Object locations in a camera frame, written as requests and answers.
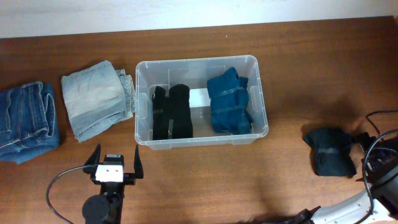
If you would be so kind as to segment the dark teal garment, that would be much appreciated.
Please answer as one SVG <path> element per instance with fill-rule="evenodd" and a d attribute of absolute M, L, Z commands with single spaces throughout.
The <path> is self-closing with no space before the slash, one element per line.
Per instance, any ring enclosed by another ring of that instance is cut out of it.
<path fill-rule="evenodd" d="M 341 128 L 318 128 L 308 132 L 303 140 L 313 152 L 317 176 L 353 177 L 357 174 L 350 157 L 352 135 Z"/>

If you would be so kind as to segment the black garment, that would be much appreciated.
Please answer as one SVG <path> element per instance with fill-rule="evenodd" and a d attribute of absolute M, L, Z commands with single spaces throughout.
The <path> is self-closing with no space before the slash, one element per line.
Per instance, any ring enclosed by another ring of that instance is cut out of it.
<path fill-rule="evenodd" d="M 178 84 L 166 93 L 164 88 L 156 86 L 152 95 L 153 140 L 192 138 L 189 87 Z"/>

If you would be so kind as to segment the blue garment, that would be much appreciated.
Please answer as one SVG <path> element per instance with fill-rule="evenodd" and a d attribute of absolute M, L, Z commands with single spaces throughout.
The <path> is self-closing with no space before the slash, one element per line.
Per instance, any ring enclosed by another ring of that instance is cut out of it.
<path fill-rule="evenodd" d="M 207 81 L 211 124 L 216 133 L 249 134 L 254 122 L 247 111 L 248 78 L 239 76 L 234 67 Z"/>

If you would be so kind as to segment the light blue jeans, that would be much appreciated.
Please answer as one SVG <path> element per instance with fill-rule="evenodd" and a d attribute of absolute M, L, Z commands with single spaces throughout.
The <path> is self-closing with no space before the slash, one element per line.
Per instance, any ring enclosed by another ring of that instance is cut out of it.
<path fill-rule="evenodd" d="M 135 112 L 132 76 L 105 60 L 61 79 L 68 119 L 78 142 L 130 119 Z"/>

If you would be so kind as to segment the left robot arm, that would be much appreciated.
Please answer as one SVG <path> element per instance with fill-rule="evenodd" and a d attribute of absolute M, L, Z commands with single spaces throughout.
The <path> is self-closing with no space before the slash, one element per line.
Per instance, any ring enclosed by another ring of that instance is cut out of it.
<path fill-rule="evenodd" d="M 97 145 L 84 164 L 83 172 L 100 186 L 100 193 L 85 201 L 82 215 L 86 224 L 120 224 L 125 186 L 135 185 L 137 179 L 144 178 L 139 148 L 136 147 L 134 151 L 133 173 L 124 172 L 124 156 L 107 154 L 104 161 L 100 162 L 100 155 L 101 146 Z"/>

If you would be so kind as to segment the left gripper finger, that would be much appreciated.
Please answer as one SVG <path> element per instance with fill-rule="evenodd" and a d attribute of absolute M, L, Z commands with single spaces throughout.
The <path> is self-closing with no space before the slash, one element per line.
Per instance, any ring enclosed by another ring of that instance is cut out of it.
<path fill-rule="evenodd" d="M 101 145 L 97 144 L 94 152 L 87 159 L 84 164 L 83 172 L 84 173 L 95 173 L 96 168 L 100 163 L 100 154 L 101 154 Z"/>
<path fill-rule="evenodd" d="M 144 178 L 144 170 L 141 162 L 141 158 L 139 155 L 139 146 L 136 145 L 135 153 L 134 153 L 134 176 L 136 179 Z"/>

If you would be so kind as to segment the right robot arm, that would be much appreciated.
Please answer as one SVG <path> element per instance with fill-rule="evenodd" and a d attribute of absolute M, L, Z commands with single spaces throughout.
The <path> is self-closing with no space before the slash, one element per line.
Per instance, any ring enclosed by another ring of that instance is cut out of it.
<path fill-rule="evenodd" d="M 364 191 L 329 207 L 302 210 L 286 222 L 343 224 L 397 220 L 397 158 L 378 170 L 374 169 L 370 174 L 366 171 L 370 153 L 378 149 L 376 144 L 395 133 L 397 130 L 393 129 L 380 135 L 365 153 L 362 167 Z"/>

